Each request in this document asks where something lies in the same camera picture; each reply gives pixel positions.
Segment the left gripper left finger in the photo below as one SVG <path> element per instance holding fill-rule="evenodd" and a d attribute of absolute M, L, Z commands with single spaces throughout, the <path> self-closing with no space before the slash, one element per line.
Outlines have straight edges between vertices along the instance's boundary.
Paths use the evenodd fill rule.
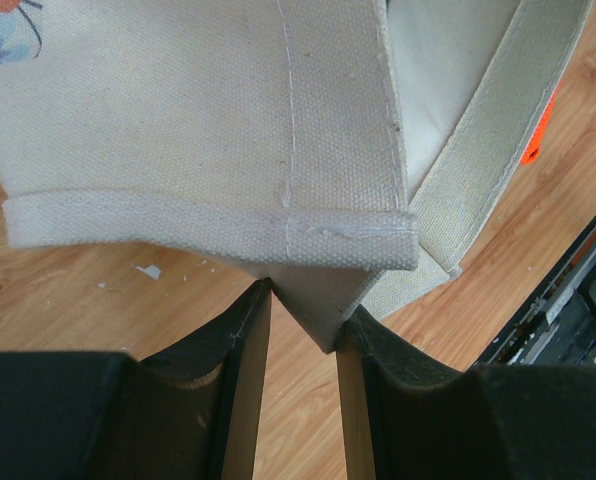
<path fill-rule="evenodd" d="M 143 360 L 0 352 L 0 479 L 249 479 L 271 284 Z"/>

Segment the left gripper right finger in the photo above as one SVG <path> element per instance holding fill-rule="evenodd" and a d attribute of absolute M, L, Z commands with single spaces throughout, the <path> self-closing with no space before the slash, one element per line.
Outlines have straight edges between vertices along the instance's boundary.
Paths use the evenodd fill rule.
<path fill-rule="evenodd" d="M 364 308 L 335 353 L 351 479 L 596 479 L 596 366 L 460 372 Z"/>

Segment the canvas tote bag orange handles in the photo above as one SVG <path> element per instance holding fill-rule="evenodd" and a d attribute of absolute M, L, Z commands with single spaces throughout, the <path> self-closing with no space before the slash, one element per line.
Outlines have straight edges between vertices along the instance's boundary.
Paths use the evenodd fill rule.
<path fill-rule="evenodd" d="M 0 1 L 9 244 L 270 278 L 324 351 L 459 276 L 588 1 Z"/>

